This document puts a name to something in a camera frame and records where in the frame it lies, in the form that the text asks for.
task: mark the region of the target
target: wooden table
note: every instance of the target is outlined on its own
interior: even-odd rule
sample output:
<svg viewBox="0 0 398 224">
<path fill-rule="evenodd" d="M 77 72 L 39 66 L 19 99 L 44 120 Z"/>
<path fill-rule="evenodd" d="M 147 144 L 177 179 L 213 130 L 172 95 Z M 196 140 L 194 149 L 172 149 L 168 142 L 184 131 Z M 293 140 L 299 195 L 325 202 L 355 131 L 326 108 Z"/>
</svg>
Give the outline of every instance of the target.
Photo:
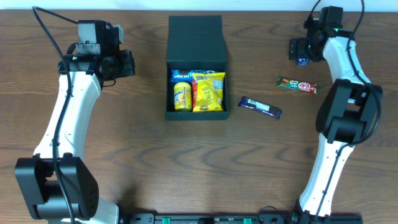
<svg viewBox="0 0 398 224">
<path fill-rule="evenodd" d="M 85 164 L 100 195 L 129 212 L 255 213 L 265 205 L 293 209 L 318 149 L 317 111 L 331 87 L 326 62 L 297 67 L 289 39 L 305 37 L 307 12 L 58 11 L 74 20 L 121 24 L 135 77 L 103 90 L 91 114 Z M 165 54 L 169 15 L 223 15 L 229 52 L 227 121 L 168 122 Z M 0 223 L 38 223 L 14 177 L 48 125 L 58 92 L 52 44 L 32 11 L 0 11 Z M 352 29 L 358 13 L 345 13 Z M 65 52 L 73 24 L 43 14 Z M 366 13 L 357 53 L 366 75 L 384 91 L 377 133 L 357 146 L 340 178 L 334 212 L 361 212 L 365 223 L 395 223 L 398 211 L 398 14 Z M 276 87 L 278 76 L 322 86 L 319 95 Z M 250 96 L 283 109 L 280 121 L 244 108 Z"/>
</svg>

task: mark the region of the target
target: candy bar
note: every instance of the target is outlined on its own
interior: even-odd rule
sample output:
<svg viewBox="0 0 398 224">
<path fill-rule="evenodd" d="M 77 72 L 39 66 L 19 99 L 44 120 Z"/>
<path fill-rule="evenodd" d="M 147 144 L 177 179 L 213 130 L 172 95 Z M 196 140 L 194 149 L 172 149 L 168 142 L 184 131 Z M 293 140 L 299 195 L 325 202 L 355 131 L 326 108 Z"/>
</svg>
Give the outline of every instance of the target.
<svg viewBox="0 0 398 224">
<path fill-rule="evenodd" d="M 246 108 L 272 116 L 276 119 L 279 119 L 280 116 L 282 115 L 281 109 L 276 108 L 275 106 L 270 106 L 265 103 L 258 102 L 256 100 L 252 100 L 245 96 L 242 97 L 242 100 L 238 106 L 244 106 Z"/>
<path fill-rule="evenodd" d="M 298 58 L 296 59 L 296 64 L 298 66 L 304 66 L 304 65 L 308 65 L 310 63 L 310 60 L 307 58 Z"/>
<path fill-rule="evenodd" d="M 278 80 L 277 84 L 280 87 L 290 88 L 293 90 L 303 90 L 303 91 L 307 91 L 307 92 L 314 93 L 314 94 L 316 94 L 319 90 L 318 84 L 312 84 L 312 83 L 301 82 L 301 81 L 297 81 L 297 80 L 291 80 L 289 78 L 284 78 L 282 76 L 279 76 L 279 80 Z"/>
</svg>

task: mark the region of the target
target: snack bag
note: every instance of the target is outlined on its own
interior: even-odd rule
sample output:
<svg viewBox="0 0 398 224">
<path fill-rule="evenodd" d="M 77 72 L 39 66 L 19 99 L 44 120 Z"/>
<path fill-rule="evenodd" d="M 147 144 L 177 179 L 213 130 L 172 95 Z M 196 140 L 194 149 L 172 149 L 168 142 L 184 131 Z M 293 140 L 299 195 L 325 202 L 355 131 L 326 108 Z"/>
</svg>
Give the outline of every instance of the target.
<svg viewBox="0 0 398 224">
<path fill-rule="evenodd" d="M 193 74 L 193 112 L 224 111 L 224 77 L 225 72 Z"/>
<path fill-rule="evenodd" d="M 215 73 L 212 70 L 172 70 L 172 77 L 170 82 L 189 82 L 193 81 L 194 73 L 209 74 Z"/>
</svg>

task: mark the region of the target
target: dark green box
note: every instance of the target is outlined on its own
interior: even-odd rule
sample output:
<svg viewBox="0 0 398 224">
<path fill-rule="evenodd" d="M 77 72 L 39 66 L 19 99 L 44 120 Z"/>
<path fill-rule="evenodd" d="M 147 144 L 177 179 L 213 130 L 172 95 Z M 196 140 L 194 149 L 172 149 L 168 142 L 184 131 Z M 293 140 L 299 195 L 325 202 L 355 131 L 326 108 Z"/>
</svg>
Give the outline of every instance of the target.
<svg viewBox="0 0 398 224">
<path fill-rule="evenodd" d="M 228 79 L 226 48 L 221 16 L 170 16 L 167 43 L 166 120 L 228 119 Z M 176 112 L 172 69 L 204 69 L 225 72 L 223 108 L 220 112 Z"/>
</svg>

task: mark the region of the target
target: green connector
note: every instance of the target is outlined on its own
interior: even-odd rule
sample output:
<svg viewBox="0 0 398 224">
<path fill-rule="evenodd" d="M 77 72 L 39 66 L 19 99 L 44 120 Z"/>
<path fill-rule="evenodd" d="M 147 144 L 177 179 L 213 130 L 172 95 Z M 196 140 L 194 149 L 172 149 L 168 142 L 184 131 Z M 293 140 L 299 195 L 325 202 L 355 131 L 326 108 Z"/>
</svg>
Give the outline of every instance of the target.
<svg viewBox="0 0 398 224">
<path fill-rule="evenodd" d="M 171 224 L 172 219 L 171 218 L 163 218 L 162 219 L 162 224 Z"/>
<path fill-rule="evenodd" d="M 243 224 L 251 224 L 251 218 L 244 218 Z"/>
</svg>

